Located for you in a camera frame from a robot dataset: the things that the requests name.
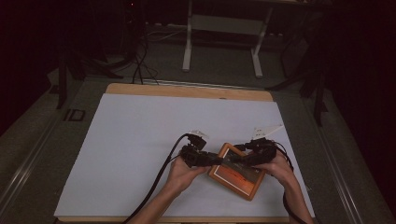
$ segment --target person's left hand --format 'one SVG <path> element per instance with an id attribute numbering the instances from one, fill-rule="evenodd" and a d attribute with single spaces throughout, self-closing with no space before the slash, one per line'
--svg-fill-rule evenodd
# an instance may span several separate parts
<path id="1" fill-rule="evenodd" d="M 209 170 L 210 167 L 193 167 L 190 168 L 181 157 L 175 158 L 169 171 L 168 179 L 165 186 L 179 195 L 183 190 L 189 187 L 192 180 Z"/>

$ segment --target table leg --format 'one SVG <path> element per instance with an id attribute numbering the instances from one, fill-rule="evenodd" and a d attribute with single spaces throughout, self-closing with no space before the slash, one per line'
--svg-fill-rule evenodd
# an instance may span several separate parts
<path id="1" fill-rule="evenodd" d="M 265 32 L 268 27 L 268 22 L 271 19 L 272 12 L 273 8 L 268 8 L 267 15 L 265 16 L 265 21 L 262 23 L 262 28 L 259 33 L 259 41 L 257 42 L 256 47 L 254 49 L 251 49 L 251 58 L 253 60 L 254 73 L 258 78 L 262 77 L 262 66 L 260 65 L 259 60 L 259 51 L 260 47 L 262 46 L 262 41 L 264 40 Z"/>
<path id="2" fill-rule="evenodd" d="M 184 50 L 184 60 L 183 60 L 183 72 L 190 71 L 190 61 L 191 61 L 191 16 L 192 16 L 192 0 L 189 0 L 189 15 L 187 18 L 187 43 L 186 49 Z"/>

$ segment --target forearm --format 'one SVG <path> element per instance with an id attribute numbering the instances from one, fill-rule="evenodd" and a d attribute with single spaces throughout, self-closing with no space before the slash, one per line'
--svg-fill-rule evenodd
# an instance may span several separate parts
<path id="1" fill-rule="evenodd" d="M 293 178 L 285 186 L 285 196 L 288 206 L 292 213 L 306 223 L 313 223 L 313 219 L 306 207 L 304 195 L 301 191 L 300 184 L 297 179 Z M 294 218 L 290 217 L 290 223 L 298 223 Z"/>
<path id="2" fill-rule="evenodd" d="M 177 192 L 165 186 L 128 224 L 157 223 L 158 219 L 177 196 Z"/>

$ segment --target white paper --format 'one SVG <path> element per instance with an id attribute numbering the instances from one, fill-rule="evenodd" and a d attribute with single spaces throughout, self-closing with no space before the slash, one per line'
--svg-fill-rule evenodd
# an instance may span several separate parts
<path id="1" fill-rule="evenodd" d="M 191 130 L 210 137 L 204 151 L 218 153 L 226 142 L 250 141 L 255 127 L 279 125 L 284 123 L 274 102 L 104 94 L 55 216 L 128 217 L 149 192 L 176 140 Z M 288 151 L 314 216 L 286 129 L 272 133 L 269 139 Z M 187 143 L 182 140 L 175 155 Z M 167 173 L 168 168 L 156 192 Z M 269 175 L 251 202 L 200 175 L 164 216 L 286 217 L 282 195 L 282 186 Z"/>

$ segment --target floor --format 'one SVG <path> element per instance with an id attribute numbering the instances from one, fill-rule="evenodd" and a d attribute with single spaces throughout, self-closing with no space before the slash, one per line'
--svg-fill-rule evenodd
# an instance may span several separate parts
<path id="1" fill-rule="evenodd" d="M 215 88 L 262 90 L 285 80 L 280 62 L 281 36 L 270 36 L 259 54 L 264 78 L 254 76 L 246 44 L 207 41 L 194 34 L 191 70 L 181 71 L 185 33 L 174 27 L 148 35 L 147 55 L 142 63 L 142 82 L 160 85 L 193 85 Z M 302 46 L 293 46 L 285 58 L 286 72 L 301 56 Z M 144 50 L 140 49 L 142 58 Z M 95 109 L 106 86 L 131 83 L 136 64 L 115 71 L 123 79 L 103 77 L 87 68 L 84 81 L 69 78 L 68 101 L 56 110 L 58 96 L 46 92 L 0 138 L 1 223 L 53 223 L 53 212 L 73 167 Z M 56 83 L 58 71 L 49 74 Z M 272 94 L 278 102 L 290 141 L 316 213 L 317 223 L 395 223 L 375 185 L 359 149 L 340 115 L 332 93 L 325 91 L 323 127 L 312 117 L 314 96 L 302 98 L 296 83 Z M 82 121 L 66 119 L 67 110 L 85 111 Z M 26 158 L 35 158 L 29 162 Z M 23 176 L 14 176 L 22 169 Z M 11 179 L 21 180 L 10 190 Z"/>

